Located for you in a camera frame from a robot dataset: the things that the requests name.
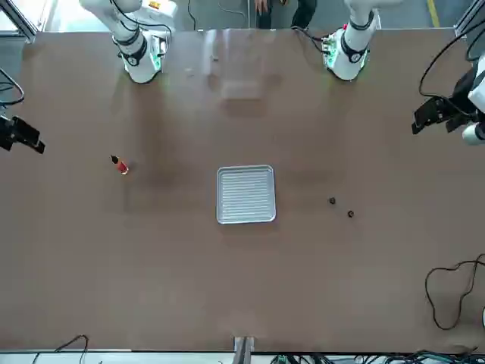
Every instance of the black cable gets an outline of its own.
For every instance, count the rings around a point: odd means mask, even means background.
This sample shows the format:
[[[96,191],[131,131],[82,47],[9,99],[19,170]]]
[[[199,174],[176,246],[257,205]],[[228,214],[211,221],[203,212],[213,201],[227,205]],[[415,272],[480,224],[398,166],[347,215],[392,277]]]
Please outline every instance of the black cable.
[[[121,10],[121,8],[116,3],[116,0],[111,0],[111,2],[116,7],[116,9],[121,13],[121,15],[123,15],[129,21],[131,21],[131,22],[133,22],[133,23],[135,23],[137,25],[140,25],[141,27],[164,27],[165,29],[168,30],[168,32],[170,34],[170,38],[172,38],[172,29],[170,29],[170,27],[167,24],[162,24],[162,23],[160,23],[160,24],[147,24],[147,23],[142,23],[141,21],[138,21],[137,19],[133,19],[133,18],[129,17],[123,10]],[[124,29],[129,30],[130,32],[136,31],[136,29],[130,29],[130,28],[128,28],[126,26],[126,24],[123,23],[123,21],[121,22],[121,25],[123,26]]]
[[[460,318],[462,316],[462,304],[463,304],[463,299],[471,293],[471,291],[473,290],[474,288],[474,285],[475,285],[475,276],[477,275],[477,268],[478,266],[485,266],[485,263],[480,261],[480,259],[482,258],[482,256],[485,256],[485,253],[484,254],[480,254],[475,260],[465,260],[463,262],[460,262],[460,263],[457,263],[455,266],[451,267],[451,268],[444,268],[444,267],[438,267],[438,268],[433,268],[431,269],[428,274],[426,275],[426,279],[424,280],[424,289],[426,290],[426,297],[427,297],[427,300],[428,302],[430,303],[431,305],[431,309],[433,310],[433,321],[435,323],[435,325],[440,328],[441,330],[451,330],[453,328],[455,328],[458,323],[460,322]],[[431,295],[430,295],[430,292],[429,292],[429,289],[428,289],[428,280],[430,278],[430,276],[435,272],[435,271],[457,271],[460,269],[460,267],[462,265],[467,265],[467,264],[473,264],[473,269],[471,271],[471,278],[470,278],[470,281],[468,282],[468,289],[462,293],[462,295],[460,296],[460,299],[458,301],[458,313],[456,315],[456,318],[455,318],[455,321],[452,323],[451,326],[442,326],[438,320],[437,320],[437,309],[434,305],[434,302],[433,300],[431,299]]]
[[[194,23],[194,30],[196,30],[197,20],[194,18],[192,12],[190,11],[190,0],[187,1],[187,13],[189,13],[190,19],[192,19],[192,22]]]
[[[300,32],[304,33],[308,38],[312,38],[313,40],[317,40],[318,42],[323,41],[324,38],[327,38],[330,35],[330,34],[325,34],[324,36],[314,36],[308,31],[308,29],[297,27],[296,25],[293,25],[291,29],[299,30]]]
[[[4,77],[7,78],[8,83],[10,85],[12,85],[13,87],[15,87],[18,90],[18,92],[20,93],[20,97],[16,100],[13,100],[13,101],[0,100],[0,108],[4,107],[4,106],[16,105],[16,104],[22,102],[25,99],[25,93],[23,93],[22,87],[20,87],[20,85],[17,82],[15,82],[15,80],[12,77],[10,77],[7,74],[7,72],[3,71],[3,68],[1,68],[1,67],[0,67],[0,73],[3,74]]]
[[[297,355],[297,357],[299,357],[300,360],[303,360],[304,362],[306,362],[306,364],[310,364],[308,359],[306,359],[303,355]]]
[[[88,351],[88,345],[89,345],[89,338],[86,335],[77,335],[74,339],[69,340],[67,343],[62,344],[60,347],[55,349],[54,353],[60,352],[61,350],[65,349],[66,347],[70,346],[71,344],[74,344],[79,339],[84,339],[84,349],[83,349],[83,352],[81,353],[81,357],[79,358],[79,364],[82,364],[83,357],[86,355],[86,353]]]
[[[37,359],[39,358],[40,353],[37,353],[36,356],[33,358],[32,364],[36,364]]]
[[[471,114],[468,114],[467,112],[464,112],[463,110],[461,110],[449,98],[447,98],[443,95],[437,95],[435,93],[425,93],[425,92],[423,92],[423,82],[424,82],[424,79],[426,78],[427,74],[430,72],[430,69],[434,66],[434,64],[437,62],[438,58],[440,58],[443,55],[444,52],[446,52],[453,44],[458,42],[463,36],[467,35],[472,30],[478,28],[482,24],[485,24],[485,19],[483,19],[480,23],[477,23],[474,26],[470,27],[469,29],[464,31],[462,34],[459,34],[457,37],[455,37],[453,40],[451,40],[447,45],[445,45],[444,48],[441,49],[441,51],[439,51],[438,54],[434,56],[430,65],[427,67],[426,71],[423,73],[423,76],[421,77],[421,80],[419,81],[419,88],[418,88],[420,95],[425,96],[425,97],[437,97],[438,99],[442,99],[442,100],[448,102],[460,114],[462,114],[466,117],[469,117],[469,118],[473,118],[474,116],[471,115]]]
[[[375,362],[377,359],[379,359],[380,356],[376,355],[373,359],[369,360],[368,362],[366,361],[365,364],[372,364]]]
[[[467,52],[466,52],[466,54],[465,54],[465,59],[466,59],[467,61],[469,61],[469,62],[475,62],[475,61],[477,61],[477,60],[480,58],[480,56],[479,56],[479,55],[478,55],[478,56],[476,56],[476,57],[471,57],[471,56],[470,56],[470,51],[471,51],[471,49],[473,48],[473,46],[475,45],[475,43],[476,43],[476,42],[479,40],[479,38],[480,38],[480,37],[483,35],[483,33],[485,33],[485,27],[484,27],[484,28],[483,28],[483,29],[482,29],[482,30],[481,30],[481,31],[480,31],[480,32],[477,34],[477,36],[475,37],[475,39],[473,39],[473,41],[472,41],[472,42],[470,43],[470,45],[468,46],[468,48],[467,48]]]
[[[300,33],[304,34],[307,38],[310,39],[311,43],[313,46],[320,52],[325,55],[329,55],[330,53],[328,51],[324,51],[321,46],[318,46],[317,41],[322,42],[321,38],[318,38],[316,36],[312,36],[307,30],[301,28],[301,27],[291,27],[293,30],[298,30]]]
[[[473,21],[473,19],[477,16],[477,14],[480,12],[480,10],[482,10],[483,6],[485,5],[485,2],[482,2],[480,4],[480,6],[478,7],[478,9],[475,11],[475,14],[473,14],[470,18],[470,20],[467,22],[467,24],[463,27],[463,30],[466,30],[466,27],[468,27],[468,25],[471,24],[471,22]],[[466,14],[463,15],[463,17],[467,17],[469,14],[470,14],[470,11],[471,11],[471,8],[472,7],[469,7]]]

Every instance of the metal tray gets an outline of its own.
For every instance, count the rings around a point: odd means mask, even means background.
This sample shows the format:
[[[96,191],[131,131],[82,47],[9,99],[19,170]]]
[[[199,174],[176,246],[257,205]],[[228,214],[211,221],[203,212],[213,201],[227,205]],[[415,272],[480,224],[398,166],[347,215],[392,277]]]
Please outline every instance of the metal tray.
[[[273,168],[270,165],[219,168],[216,215],[219,224],[273,221],[276,218]]]

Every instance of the red marker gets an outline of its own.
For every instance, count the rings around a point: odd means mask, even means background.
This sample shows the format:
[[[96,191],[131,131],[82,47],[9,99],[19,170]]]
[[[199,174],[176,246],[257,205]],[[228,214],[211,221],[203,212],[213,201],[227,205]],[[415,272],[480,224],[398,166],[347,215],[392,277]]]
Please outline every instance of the red marker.
[[[116,164],[116,169],[121,172],[121,174],[127,174],[129,169],[128,166],[125,162],[120,160],[116,155],[111,156],[111,160],[113,161],[114,164]]]

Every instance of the person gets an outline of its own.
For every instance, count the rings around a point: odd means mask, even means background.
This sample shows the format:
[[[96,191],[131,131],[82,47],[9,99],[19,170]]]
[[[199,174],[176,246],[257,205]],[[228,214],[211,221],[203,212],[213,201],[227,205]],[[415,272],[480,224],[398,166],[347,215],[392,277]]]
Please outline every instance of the person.
[[[271,28],[271,10],[273,8],[273,1],[276,0],[255,0],[256,14],[258,17],[258,28]],[[316,8],[317,0],[298,0],[298,8],[293,15],[291,26],[306,28],[310,24]]]

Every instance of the table surface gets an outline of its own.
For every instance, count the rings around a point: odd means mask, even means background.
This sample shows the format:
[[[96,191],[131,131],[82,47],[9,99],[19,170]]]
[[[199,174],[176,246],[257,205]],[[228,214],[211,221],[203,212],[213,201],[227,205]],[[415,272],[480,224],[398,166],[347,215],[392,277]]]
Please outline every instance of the table surface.
[[[41,34],[17,112],[45,154],[0,153],[0,347],[84,333],[94,348],[231,350],[248,334],[257,350],[482,350],[483,273],[455,330],[424,295],[432,267],[483,252],[485,149],[444,125],[411,134],[418,81],[452,36],[377,32],[344,83],[291,30],[178,33],[166,73],[137,85],[108,34]],[[464,54],[425,88],[449,94]],[[274,168],[276,221],[219,225],[217,169],[258,164]],[[444,325],[467,277],[430,282]]]

